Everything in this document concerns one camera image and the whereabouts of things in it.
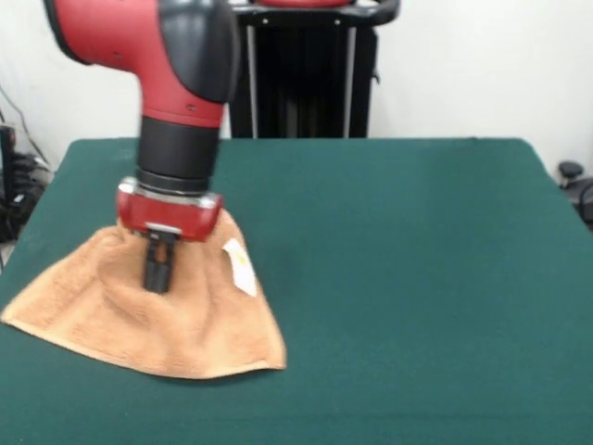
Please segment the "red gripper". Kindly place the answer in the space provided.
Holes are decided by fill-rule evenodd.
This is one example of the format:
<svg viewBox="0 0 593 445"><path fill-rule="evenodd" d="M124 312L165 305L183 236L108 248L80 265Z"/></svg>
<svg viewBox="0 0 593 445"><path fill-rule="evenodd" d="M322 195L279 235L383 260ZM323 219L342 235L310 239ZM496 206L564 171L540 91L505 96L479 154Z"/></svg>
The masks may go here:
<svg viewBox="0 0 593 445"><path fill-rule="evenodd" d="M170 289L176 235L191 242L204 242L213 232L223 208L221 195L207 192L198 197L163 195L149 191L131 176L124 177L117 190L121 224L146 236L144 289L167 293ZM161 237L163 258L158 258Z"/></svg>

